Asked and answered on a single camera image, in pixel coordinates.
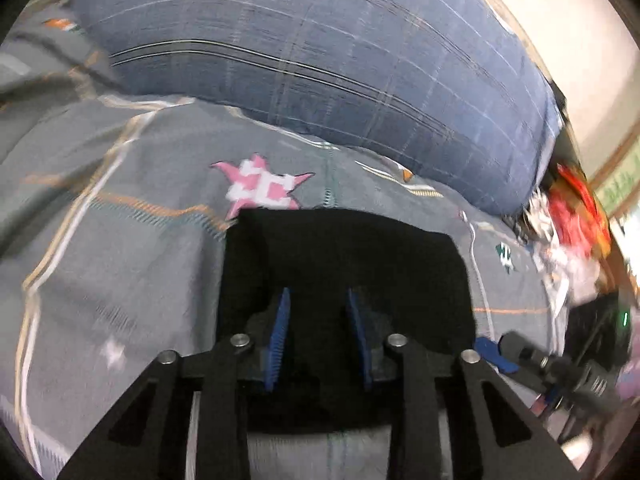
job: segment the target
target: white stripe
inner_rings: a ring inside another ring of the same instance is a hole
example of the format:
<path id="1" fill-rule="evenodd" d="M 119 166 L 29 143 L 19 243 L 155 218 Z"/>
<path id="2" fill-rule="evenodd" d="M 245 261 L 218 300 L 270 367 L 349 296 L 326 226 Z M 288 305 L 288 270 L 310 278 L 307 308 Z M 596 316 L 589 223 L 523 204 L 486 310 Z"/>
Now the white stripe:
<path id="1" fill-rule="evenodd" d="M 17 426 L 14 406 L 4 395 L 0 395 L 0 410 L 5 417 Z M 41 447 L 49 451 L 59 462 L 66 463 L 71 457 L 71 452 L 60 444 L 55 438 L 46 433 L 43 429 L 33 426 L 33 436 Z"/>
<path id="2" fill-rule="evenodd" d="M 442 193 L 436 191 L 434 187 L 429 186 L 428 184 L 405 184 L 404 182 L 398 182 L 398 180 L 393 177 L 391 174 L 386 171 L 377 170 L 376 168 L 372 168 L 371 166 L 367 166 L 363 164 L 359 160 L 354 160 L 354 162 L 359 165 L 363 170 L 369 171 L 369 173 L 373 173 L 385 180 L 390 180 L 398 184 L 398 186 L 404 187 L 409 193 L 413 193 L 414 195 L 419 196 L 436 196 L 442 197 Z"/>
<path id="3" fill-rule="evenodd" d="M 482 303 L 484 304 L 484 311 L 486 313 L 486 322 L 489 327 L 489 336 L 491 337 L 491 341 L 495 341 L 494 318 L 491 314 L 491 309 L 489 308 L 489 300 L 486 297 L 486 291 L 484 290 L 484 283 L 482 283 L 482 275 L 480 274 L 480 269 L 478 268 L 478 263 L 476 262 L 476 255 L 474 254 L 474 244 L 476 243 L 476 230 L 474 229 L 473 224 L 466 217 L 466 213 L 464 211 L 460 211 L 460 218 L 462 218 L 462 221 L 469 226 L 469 230 L 471 231 L 471 244 L 469 245 L 469 257 L 471 259 L 471 264 L 474 267 L 474 271 L 476 272 L 476 277 L 478 278 L 478 285 L 480 285 L 480 295 L 482 296 Z"/>
<path id="4" fill-rule="evenodd" d="M 134 110 L 157 111 L 163 108 L 172 108 L 174 106 L 190 105 L 196 101 L 193 97 L 182 97 L 176 103 L 169 101 L 129 101 L 112 94 L 101 95 L 98 97 L 105 106 L 111 108 L 133 108 Z"/>
<path id="5" fill-rule="evenodd" d="M 31 68 L 28 65 L 21 62 L 17 57 L 5 52 L 0 53 L 0 65 L 7 67 L 12 72 L 17 73 L 17 75 L 27 75 L 31 72 Z"/>
<path id="6" fill-rule="evenodd" d="M 407 168 L 405 168 L 402 164 L 400 164 L 399 162 L 394 161 L 392 158 L 388 158 L 388 156 L 385 157 L 386 160 L 388 160 L 389 162 L 391 162 L 392 164 L 395 164 L 398 167 L 398 170 L 400 171 L 409 171 L 409 173 L 411 173 L 411 175 L 414 175 L 413 171 L 408 170 Z"/>
<path id="7" fill-rule="evenodd" d="M 31 455 L 33 456 L 33 466 L 42 476 L 42 466 L 40 465 L 40 457 L 38 455 L 38 449 L 36 448 L 35 439 L 33 436 L 33 427 L 31 425 L 31 417 L 27 410 L 27 379 L 29 378 L 29 368 L 31 367 L 31 360 L 33 358 L 33 346 L 35 345 L 36 334 L 38 333 L 38 326 L 40 324 L 40 307 L 36 308 L 33 313 L 33 319 L 29 326 L 29 336 L 27 338 L 27 349 L 24 355 L 24 361 L 22 363 L 22 390 L 20 391 L 20 407 L 22 409 L 22 420 L 27 431 L 27 440 L 29 447 L 31 448 Z"/>
<path id="8" fill-rule="evenodd" d="M 31 447 L 31 453 L 33 455 L 34 466 L 36 467 L 36 470 L 40 474 L 42 474 L 40 470 L 40 458 L 38 456 L 38 449 L 36 448 L 36 445 L 34 442 L 33 425 L 31 424 L 31 417 L 29 416 L 29 411 L 27 406 L 27 386 L 28 386 L 28 379 L 29 379 L 29 371 L 31 368 L 31 361 L 33 359 L 33 349 L 35 346 L 35 339 L 38 332 L 38 325 L 40 322 L 40 296 L 38 294 L 38 290 L 49 279 L 53 271 L 58 266 L 60 260 L 62 259 L 62 256 L 65 254 L 66 248 L 68 247 L 69 242 L 71 241 L 71 238 L 73 237 L 73 235 L 76 232 L 76 229 L 78 228 L 80 221 L 82 220 L 85 213 L 89 209 L 90 203 L 96 197 L 96 195 L 100 192 L 100 190 L 104 187 L 104 185 L 107 183 L 111 175 L 122 164 L 122 161 L 124 160 L 129 150 L 130 143 L 134 140 L 137 140 L 140 137 L 140 133 L 142 132 L 144 127 L 150 123 L 150 121 L 153 119 L 156 113 L 157 111 L 154 110 L 146 114 L 140 115 L 139 116 L 140 124 L 137 125 L 135 131 L 131 134 L 129 139 L 125 140 L 120 146 L 116 147 L 118 149 L 118 156 L 110 165 L 110 167 L 107 168 L 107 171 L 105 171 L 104 175 L 100 178 L 100 180 L 98 180 L 98 182 L 95 184 L 94 188 L 87 195 L 87 197 L 85 197 L 84 201 L 82 202 L 81 206 L 78 209 L 78 212 L 72 218 L 69 224 L 69 227 L 62 238 L 62 241 L 56 248 L 56 251 L 49 265 L 47 266 L 47 269 L 40 275 L 40 277 L 35 282 L 33 282 L 33 284 L 26 291 L 26 294 L 28 296 L 31 296 L 33 301 L 36 302 L 36 309 L 34 310 L 33 319 L 31 320 L 27 348 L 25 350 L 24 361 L 22 363 L 22 370 L 21 370 L 21 377 L 22 377 L 21 386 L 22 387 L 20 389 L 20 408 L 22 411 L 22 418 L 24 419 L 24 426 L 27 432 L 28 442 Z"/>

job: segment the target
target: pink star pattern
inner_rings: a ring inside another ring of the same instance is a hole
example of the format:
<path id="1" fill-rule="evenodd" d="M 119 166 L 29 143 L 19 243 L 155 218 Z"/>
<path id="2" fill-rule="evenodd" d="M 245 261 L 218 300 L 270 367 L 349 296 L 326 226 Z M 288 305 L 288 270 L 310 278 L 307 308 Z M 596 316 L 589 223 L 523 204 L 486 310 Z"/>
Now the pink star pattern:
<path id="1" fill-rule="evenodd" d="M 231 182 L 226 198 L 232 202 L 226 219 L 235 218 L 243 207 L 267 207 L 270 209 L 299 209 L 300 204 L 289 195 L 315 173 L 300 175 L 274 174 L 269 171 L 267 161 L 254 153 L 251 159 L 243 160 L 238 167 L 228 162 L 211 165 L 218 168 Z"/>

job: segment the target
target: orange stripe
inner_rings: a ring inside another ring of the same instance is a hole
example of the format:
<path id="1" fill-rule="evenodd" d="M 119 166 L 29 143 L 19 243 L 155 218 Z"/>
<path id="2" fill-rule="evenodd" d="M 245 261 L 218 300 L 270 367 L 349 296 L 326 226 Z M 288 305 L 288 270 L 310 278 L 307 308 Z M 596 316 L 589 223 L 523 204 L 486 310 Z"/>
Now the orange stripe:
<path id="1" fill-rule="evenodd" d="M 99 59 L 100 59 L 100 52 L 98 50 L 94 50 L 84 62 L 84 66 L 89 67 L 95 64 Z"/>
<path id="2" fill-rule="evenodd" d="M 486 312 L 486 310 L 479 306 L 474 308 L 474 312 Z M 503 310 L 500 308 L 490 308 L 489 312 L 492 314 L 546 314 L 549 312 L 548 308 L 516 308 L 514 310 Z"/>
<path id="3" fill-rule="evenodd" d="M 65 179 L 58 175 L 31 174 L 25 177 L 24 182 L 28 184 L 43 184 L 44 186 L 51 187 L 65 187 L 73 192 L 77 192 L 79 189 L 82 189 L 82 184 L 79 180 Z M 211 224 L 219 231 L 225 231 L 231 226 L 229 222 L 220 220 L 213 210 L 204 204 L 194 205 L 186 209 L 171 209 L 161 205 L 151 204 L 150 202 L 146 202 L 145 200 L 141 200 L 133 196 L 120 195 L 108 191 L 99 192 L 95 199 L 100 202 L 126 205 L 154 216 L 169 218 L 176 218 L 185 214 L 199 212 L 207 216 Z"/>

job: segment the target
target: black fabric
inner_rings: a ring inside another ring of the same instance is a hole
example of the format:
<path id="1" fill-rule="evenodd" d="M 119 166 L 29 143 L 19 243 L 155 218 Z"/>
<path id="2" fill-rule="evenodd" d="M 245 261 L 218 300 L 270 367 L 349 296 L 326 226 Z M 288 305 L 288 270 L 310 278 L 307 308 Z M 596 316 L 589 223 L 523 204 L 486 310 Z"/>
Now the black fabric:
<path id="1" fill-rule="evenodd" d="M 628 361 L 632 304 L 633 297 L 616 290 L 574 306 L 569 311 L 564 355 L 577 365 L 594 360 L 608 372 L 617 373 Z M 625 313 L 627 325 L 623 325 Z"/>
<path id="2" fill-rule="evenodd" d="M 42 480 L 29 465 L 0 420 L 0 472 L 6 480 Z"/>
<path id="3" fill-rule="evenodd" d="M 556 99 L 558 110 L 562 112 L 562 110 L 566 108 L 566 97 L 553 79 L 551 81 L 548 81 L 548 83 L 549 86 L 551 86 L 551 91 L 554 93 L 554 98 Z"/>
<path id="4" fill-rule="evenodd" d="M 431 351 L 473 345 L 466 268 L 443 234 L 352 210 L 242 210 L 227 232 L 218 340 L 243 332 L 283 286 L 291 314 L 282 370 L 275 393 L 249 406 L 252 429 L 327 431 L 393 418 L 398 393 L 362 387 L 345 311 L 350 287 Z"/>

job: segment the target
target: wall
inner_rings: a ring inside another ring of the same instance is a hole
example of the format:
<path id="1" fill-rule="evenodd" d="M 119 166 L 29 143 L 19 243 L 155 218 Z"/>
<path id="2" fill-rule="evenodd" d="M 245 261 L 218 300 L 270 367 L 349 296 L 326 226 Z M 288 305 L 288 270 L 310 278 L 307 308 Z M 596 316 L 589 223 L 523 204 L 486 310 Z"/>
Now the wall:
<path id="1" fill-rule="evenodd" d="M 608 0 L 502 0 L 567 97 L 593 176 L 640 116 L 640 51 Z"/>

